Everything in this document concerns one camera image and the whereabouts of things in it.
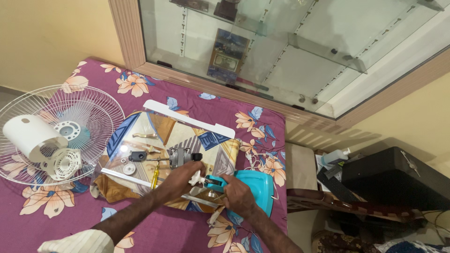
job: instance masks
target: sleeve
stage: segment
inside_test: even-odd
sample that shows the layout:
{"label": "sleeve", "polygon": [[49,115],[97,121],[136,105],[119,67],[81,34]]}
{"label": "sleeve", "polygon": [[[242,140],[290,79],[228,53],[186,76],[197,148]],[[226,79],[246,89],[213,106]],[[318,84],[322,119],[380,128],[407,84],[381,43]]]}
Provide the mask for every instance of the sleeve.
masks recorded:
{"label": "sleeve", "polygon": [[112,253],[114,243],[105,232],[89,229],[61,240],[46,241],[37,251],[39,253]]}

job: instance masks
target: white wire fan grille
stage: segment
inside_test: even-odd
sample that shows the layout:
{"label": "white wire fan grille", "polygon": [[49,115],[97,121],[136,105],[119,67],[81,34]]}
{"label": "white wire fan grille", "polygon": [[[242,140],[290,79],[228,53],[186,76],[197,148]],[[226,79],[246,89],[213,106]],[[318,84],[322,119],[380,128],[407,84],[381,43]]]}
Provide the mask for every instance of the white wire fan grille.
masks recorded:
{"label": "white wire fan grille", "polygon": [[[83,163],[72,177],[55,181],[41,166],[31,162],[1,131],[0,176],[27,185],[58,185],[91,174],[109,138],[124,120],[122,108],[109,94],[89,86],[55,85],[24,94],[0,110],[0,130],[13,117],[37,115],[68,140],[68,148],[80,149]],[[43,146],[41,153],[51,157],[56,151]]]}

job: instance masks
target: floral bedsheet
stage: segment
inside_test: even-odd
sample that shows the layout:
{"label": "floral bedsheet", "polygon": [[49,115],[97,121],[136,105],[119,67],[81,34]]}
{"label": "floral bedsheet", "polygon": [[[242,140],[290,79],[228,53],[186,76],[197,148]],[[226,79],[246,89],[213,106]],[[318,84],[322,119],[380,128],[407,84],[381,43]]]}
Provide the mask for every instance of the floral bedsheet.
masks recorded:
{"label": "floral bedsheet", "polygon": [[[221,98],[93,59],[81,61],[64,84],[67,93],[77,92],[79,85],[109,93],[126,116],[153,99],[200,121],[236,128],[236,137],[243,141],[236,169],[255,169],[273,176],[278,199],[274,200],[270,218],[287,233],[282,115],[254,106],[251,100],[244,103]],[[254,167],[245,154],[255,155]],[[16,173],[26,169],[26,164],[12,163],[3,169]],[[89,178],[41,187],[4,178],[0,181],[0,248],[6,252],[36,252],[42,242],[87,230],[134,201],[94,199],[88,191]],[[208,227],[209,217],[209,213],[161,207],[130,232],[114,252],[269,252],[245,221],[227,217],[224,211]]]}

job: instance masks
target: hand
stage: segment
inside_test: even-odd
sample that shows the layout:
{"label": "hand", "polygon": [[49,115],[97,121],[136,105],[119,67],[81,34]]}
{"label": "hand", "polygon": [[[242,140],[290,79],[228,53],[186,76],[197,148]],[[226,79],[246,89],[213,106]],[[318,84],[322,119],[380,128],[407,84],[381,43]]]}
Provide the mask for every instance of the hand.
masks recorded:
{"label": "hand", "polygon": [[200,175],[205,175],[206,168],[202,162],[187,162],[171,171],[155,191],[162,194],[164,203],[179,198],[192,189],[193,186],[188,181],[198,170],[200,170]]}
{"label": "hand", "polygon": [[224,187],[227,194],[223,199],[225,207],[244,219],[250,217],[259,208],[250,187],[234,176],[222,174],[220,177],[228,183]]}

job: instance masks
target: glass door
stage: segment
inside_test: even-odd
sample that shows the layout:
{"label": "glass door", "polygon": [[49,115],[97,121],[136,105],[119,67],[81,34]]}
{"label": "glass door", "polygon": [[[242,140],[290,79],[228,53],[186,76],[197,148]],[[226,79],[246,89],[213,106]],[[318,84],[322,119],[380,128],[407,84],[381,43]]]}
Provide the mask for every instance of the glass door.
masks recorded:
{"label": "glass door", "polygon": [[140,0],[140,10],[147,61],[333,117],[333,96],[449,3]]}

